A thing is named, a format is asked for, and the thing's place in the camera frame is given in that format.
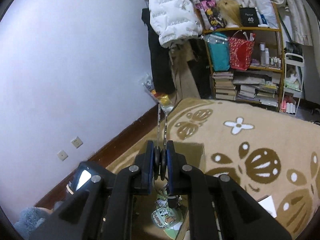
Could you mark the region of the wooden bookshelf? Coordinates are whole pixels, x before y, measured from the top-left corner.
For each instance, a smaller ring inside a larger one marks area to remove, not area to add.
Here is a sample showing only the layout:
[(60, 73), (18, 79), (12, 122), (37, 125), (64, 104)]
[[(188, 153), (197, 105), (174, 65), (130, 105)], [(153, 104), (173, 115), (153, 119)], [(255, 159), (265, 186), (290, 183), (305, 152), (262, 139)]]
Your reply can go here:
[(203, 25), (213, 97), (280, 110), (284, 46), (279, 18), (269, 25), (257, 7), (233, 0), (202, 0)]

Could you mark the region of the white utility cart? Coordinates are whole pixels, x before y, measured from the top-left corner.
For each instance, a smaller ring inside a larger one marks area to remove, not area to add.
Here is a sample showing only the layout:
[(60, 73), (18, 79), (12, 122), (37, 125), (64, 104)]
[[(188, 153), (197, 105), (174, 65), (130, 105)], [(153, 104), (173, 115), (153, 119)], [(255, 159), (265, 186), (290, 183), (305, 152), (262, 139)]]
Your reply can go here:
[(285, 53), (284, 83), (280, 111), (297, 115), (300, 100), (303, 97), (304, 57), (294, 53)]

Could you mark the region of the beige patterned rug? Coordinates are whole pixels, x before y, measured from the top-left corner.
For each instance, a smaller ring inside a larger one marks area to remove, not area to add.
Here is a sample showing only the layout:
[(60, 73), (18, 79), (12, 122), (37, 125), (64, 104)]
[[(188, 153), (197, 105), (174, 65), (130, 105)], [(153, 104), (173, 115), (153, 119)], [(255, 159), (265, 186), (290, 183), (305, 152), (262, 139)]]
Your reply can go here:
[(319, 126), (224, 100), (184, 99), (162, 121), (167, 139), (202, 146), (201, 170), (271, 196), (294, 239), (319, 239)]

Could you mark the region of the white puffer jacket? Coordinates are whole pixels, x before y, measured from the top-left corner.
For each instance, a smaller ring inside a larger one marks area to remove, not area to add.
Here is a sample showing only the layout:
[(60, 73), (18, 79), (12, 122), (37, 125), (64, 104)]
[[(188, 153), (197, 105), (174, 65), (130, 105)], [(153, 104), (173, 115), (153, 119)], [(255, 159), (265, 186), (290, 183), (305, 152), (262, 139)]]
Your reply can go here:
[(149, 0), (150, 25), (164, 48), (202, 34), (202, 24), (190, 0)]

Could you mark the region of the teal bag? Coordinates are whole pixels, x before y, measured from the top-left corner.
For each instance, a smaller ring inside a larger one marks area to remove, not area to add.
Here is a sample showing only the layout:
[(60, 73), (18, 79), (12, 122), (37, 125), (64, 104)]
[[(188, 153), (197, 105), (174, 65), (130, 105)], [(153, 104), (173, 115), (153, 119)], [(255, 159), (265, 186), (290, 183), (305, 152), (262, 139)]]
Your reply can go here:
[(229, 40), (222, 33), (206, 35), (205, 41), (208, 44), (210, 58), (215, 72), (226, 72), (230, 68)]

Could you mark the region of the black hanging coat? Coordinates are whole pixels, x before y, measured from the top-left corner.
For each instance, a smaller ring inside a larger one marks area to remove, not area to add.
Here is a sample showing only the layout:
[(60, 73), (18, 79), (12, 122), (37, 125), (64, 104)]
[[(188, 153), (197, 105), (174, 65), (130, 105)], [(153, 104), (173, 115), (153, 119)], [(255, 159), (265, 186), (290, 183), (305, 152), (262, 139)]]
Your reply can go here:
[(159, 43), (159, 35), (150, 24), (150, 12), (148, 8), (142, 9), (142, 21), (148, 29), (148, 44), (153, 83), (158, 93), (172, 94), (176, 91), (170, 68), (169, 50)]

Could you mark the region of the large white box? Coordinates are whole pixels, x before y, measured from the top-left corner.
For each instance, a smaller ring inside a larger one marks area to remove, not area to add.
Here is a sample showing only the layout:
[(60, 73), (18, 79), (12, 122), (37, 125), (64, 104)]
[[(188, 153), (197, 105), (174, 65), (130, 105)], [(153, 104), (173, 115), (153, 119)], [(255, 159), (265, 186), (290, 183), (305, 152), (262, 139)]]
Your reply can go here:
[(258, 203), (273, 217), (277, 217), (276, 208), (272, 196), (265, 196)]

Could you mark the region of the green surfboard-shaped remote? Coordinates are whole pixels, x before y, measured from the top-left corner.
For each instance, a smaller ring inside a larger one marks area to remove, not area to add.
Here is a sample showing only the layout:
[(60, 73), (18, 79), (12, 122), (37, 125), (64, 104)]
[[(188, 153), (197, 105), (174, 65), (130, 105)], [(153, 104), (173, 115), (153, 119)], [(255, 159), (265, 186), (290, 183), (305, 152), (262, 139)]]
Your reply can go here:
[(169, 239), (184, 239), (186, 232), (184, 224), (185, 222), (178, 222), (174, 226), (164, 229), (164, 233)]

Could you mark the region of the plastic bag with toys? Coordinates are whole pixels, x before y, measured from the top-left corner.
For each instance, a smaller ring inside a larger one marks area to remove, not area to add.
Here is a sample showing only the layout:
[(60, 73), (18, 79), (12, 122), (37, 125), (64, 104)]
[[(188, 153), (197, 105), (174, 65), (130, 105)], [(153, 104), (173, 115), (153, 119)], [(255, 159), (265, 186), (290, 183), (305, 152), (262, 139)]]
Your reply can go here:
[(149, 96), (151, 96), (153, 100), (160, 104), (160, 107), (163, 111), (167, 111), (169, 113), (173, 110), (174, 104), (170, 100), (169, 96), (165, 93), (156, 92), (151, 75), (146, 73), (140, 80), (140, 83)]

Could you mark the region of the cardboard box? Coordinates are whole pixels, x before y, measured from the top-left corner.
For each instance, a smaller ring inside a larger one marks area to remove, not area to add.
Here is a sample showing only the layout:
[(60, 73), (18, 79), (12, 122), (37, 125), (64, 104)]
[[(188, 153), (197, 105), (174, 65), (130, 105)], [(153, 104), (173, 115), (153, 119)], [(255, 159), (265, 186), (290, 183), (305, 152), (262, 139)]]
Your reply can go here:
[[(148, 142), (140, 141), (118, 159), (106, 167), (107, 170), (118, 173), (123, 168), (132, 165), (136, 156), (143, 154), (147, 150)], [(174, 187), (186, 186), (189, 180), (184, 177), (182, 170), (183, 165), (190, 165), (202, 172), (206, 168), (206, 160), (204, 154), (204, 144), (193, 142), (167, 142), (167, 175), (169, 181), (177, 179)], [(164, 230), (154, 225), (151, 219), (151, 213), (155, 210), (156, 191), (153, 189), (150, 196), (137, 197), (135, 207), (139, 213), (138, 217), (132, 222), (132, 239), (169, 239)], [(188, 197), (182, 196), (180, 209), (184, 218), (185, 236), (189, 236), (189, 211)]]

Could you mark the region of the wall socket lower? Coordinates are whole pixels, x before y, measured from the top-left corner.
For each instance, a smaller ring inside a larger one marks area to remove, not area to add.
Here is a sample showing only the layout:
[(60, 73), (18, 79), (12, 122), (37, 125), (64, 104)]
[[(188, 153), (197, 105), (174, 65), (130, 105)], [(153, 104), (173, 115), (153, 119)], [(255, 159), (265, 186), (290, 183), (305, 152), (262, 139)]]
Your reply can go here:
[(60, 150), (57, 153), (57, 156), (61, 161), (64, 161), (64, 160), (66, 160), (68, 158), (68, 154), (64, 150)]

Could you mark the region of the keychain bunch with charms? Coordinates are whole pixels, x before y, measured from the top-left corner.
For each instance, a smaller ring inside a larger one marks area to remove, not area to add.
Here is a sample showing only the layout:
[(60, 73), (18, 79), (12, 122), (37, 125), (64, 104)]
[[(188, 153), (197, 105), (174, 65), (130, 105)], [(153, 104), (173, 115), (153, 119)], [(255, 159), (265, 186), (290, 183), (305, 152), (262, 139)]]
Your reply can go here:
[(183, 222), (183, 214), (180, 209), (178, 196), (169, 194), (169, 178), (167, 175), (167, 135), (161, 133), (161, 107), (157, 108), (157, 137), (154, 148), (154, 165), (152, 187), (157, 193), (155, 210), (151, 213), (151, 219), (155, 226), (164, 230), (178, 222)]

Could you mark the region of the black box number 40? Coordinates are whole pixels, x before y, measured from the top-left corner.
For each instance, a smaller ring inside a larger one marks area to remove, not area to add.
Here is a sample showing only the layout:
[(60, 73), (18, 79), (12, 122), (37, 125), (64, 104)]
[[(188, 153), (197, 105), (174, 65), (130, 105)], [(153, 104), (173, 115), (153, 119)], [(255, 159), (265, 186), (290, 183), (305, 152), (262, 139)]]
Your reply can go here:
[(240, 8), (240, 20), (244, 27), (257, 27), (259, 25), (255, 8)]

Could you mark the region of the stack of books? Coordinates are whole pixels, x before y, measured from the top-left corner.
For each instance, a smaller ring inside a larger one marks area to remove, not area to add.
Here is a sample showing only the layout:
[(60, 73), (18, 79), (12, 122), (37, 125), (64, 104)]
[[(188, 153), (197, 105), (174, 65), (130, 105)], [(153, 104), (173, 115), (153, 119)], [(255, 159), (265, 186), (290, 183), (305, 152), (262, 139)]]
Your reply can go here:
[(237, 90), (233, 84), (233, 72), (213, 72), (214, 97), (219, 100), (235, 101)]

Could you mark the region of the blue fuzzy slipper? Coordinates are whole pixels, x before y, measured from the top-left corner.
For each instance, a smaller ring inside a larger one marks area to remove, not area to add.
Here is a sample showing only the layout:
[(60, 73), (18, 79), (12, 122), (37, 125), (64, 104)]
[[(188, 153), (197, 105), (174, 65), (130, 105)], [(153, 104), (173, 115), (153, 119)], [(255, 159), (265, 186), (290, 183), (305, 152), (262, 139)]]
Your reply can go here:
[(44, 207), (28, 207), (21, 211), (18, 221), (14, 224), (14, 228), (23, 239), (29, 239), (30, 234), (52, 213), (52, 210)]

